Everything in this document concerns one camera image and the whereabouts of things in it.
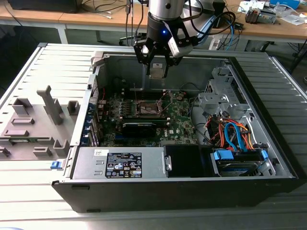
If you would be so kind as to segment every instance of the green circuit board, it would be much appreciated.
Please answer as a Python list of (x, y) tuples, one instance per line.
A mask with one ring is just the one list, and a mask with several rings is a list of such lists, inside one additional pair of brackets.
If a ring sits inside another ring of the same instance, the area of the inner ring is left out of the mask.
[(161, 122), (159, 119), (163, 117), (164, 119), (167, 119), (167, 122), (169, 123), (167, 127), (158, 127), (155, 130), (154, 137), (147, 138), (123, 137), (120, 126), (122, 123), (121, 117), (122, 114), (125, 114), (125, 111), (122, 111), (121, 106), (123, 104), (129, 105), (129, 114), (126, 114), (126, 117), (129, 117), (130, 119), (137, 116), (154, 116), (153, 110), (148, 110), (148, 112), (144, 111), (147, 113), (144, 115), (141, 114), (142, 112), (137, 114), (137, 107), (140, 107), (141, 103), (144, 103), (145, 105), (149, 105), (150, 103), (156, 104), (158, 103), (158, 100), (146, 100), (137, 102), (135, 100), (124, 100), (123, 98), (116, 96), (109, 98), (107, 101), (109, 105), (109, 118), (101, 120), (104, 138), (100, 145), (106, 147), (160, 147), (165, 144), (196, 144), (197, 137), (195, 134), (195, 129), (190, 117), (188, 116), (189, 100), (187, 98), (183, 98), (180, 95), (179, 93), (173, 94), (170, 92), (169, 95), (165, 96), (159, 103), (161, 105), (162, 113), (157, 115), (157, 118), (152, 117), (142, 120), (143, 122), (153, 122), (158, 124)]

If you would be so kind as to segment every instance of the power supply label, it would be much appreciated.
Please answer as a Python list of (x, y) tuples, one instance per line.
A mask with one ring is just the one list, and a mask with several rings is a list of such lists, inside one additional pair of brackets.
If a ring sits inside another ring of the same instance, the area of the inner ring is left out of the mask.
[(141, 178), (142, 153), (108, 153), (106, 178)]

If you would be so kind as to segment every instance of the blue cable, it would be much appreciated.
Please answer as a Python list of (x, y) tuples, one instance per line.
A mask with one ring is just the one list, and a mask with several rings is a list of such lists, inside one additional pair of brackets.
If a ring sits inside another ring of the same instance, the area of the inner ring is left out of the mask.
[(238, 143), (239, 143), (239, 147), (240, 149), (243, 150), (243, 152), (247, 152), (248, 150), (245, 148), (244, 146), (244, 142), (242, 141), (241, 139), (241, 135), (240, 135), (240, 129), (239, 127), (235, 124), (235, 123), (228, 123), (226, 126), (225, 126), (225, 139), (226, 141), (228, 142), (229, 145), (231, 145), (232, 148), (234, 148), (234, 151), (236, 151), (236, 146), (229, 140), (229, 137), (228, 137), (228, 128), (229, 126), (233, 126), (235, 127), (235, 130), (236, 130), (236, 137), (238, 139)]
[(234, 38), (234, 28), (233, 28), (233, 26), (231, 25), (230, 26), (230, 29), (231, 29), (231, 38), (230, 38), (230, 42), (229, 42), (229, 45), (228, 45), (228, 47), (226, 48), (226, 51), (230, 48), (230, 46), (231, 46), (231, 44), (232, 44), (232, 40), (233, 40), (233, 38)]

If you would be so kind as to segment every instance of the ribbed metal platform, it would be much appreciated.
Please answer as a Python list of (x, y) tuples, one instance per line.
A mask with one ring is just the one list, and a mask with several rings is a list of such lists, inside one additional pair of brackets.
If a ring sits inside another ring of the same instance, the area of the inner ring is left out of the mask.
[[(113, 46), (49, 44), (37, 48), (0, 100), (0, 128), (3, 129), (3, 123), (10, 119), (12, 97), (27, 95), (30, 100), (40, 100), (26, 90), (34, 89), (37, 84), (50, 84), (52, 96), (59, 98), (60, 103), (66, 104), (71, 98), (81, 103), (83, 90), (92, 72), (92, 52), (107, 52), (110, 49), (132, 52), (129, 47)], [(275, 59), (265, 53), (202, 50), (193, 51), (192, 54), (200, 52), (203, 55), (237, 58), (306, 171), (307, 98), (297, 83), (283, 72)], [(110, 230), (307, 229), (307, 185), (290, 194), (271, 197), (253, 208), (78, 214), (50, 186), (52, 178), (62, 174), (61, 171), (52, 172), (50, 164), (51, 161), (0, 161), (0, 227)], [(46, 221), (51, 220), (53, 222), (46, 224)]]

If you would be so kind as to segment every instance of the motherboard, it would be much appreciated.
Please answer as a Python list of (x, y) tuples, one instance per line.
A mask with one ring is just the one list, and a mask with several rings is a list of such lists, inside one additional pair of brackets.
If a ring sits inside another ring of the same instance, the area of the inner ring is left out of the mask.
[(183, 93), (114, 94), (103, 101), (100, 114), (103, 147), (197, 143), (189, 99)]

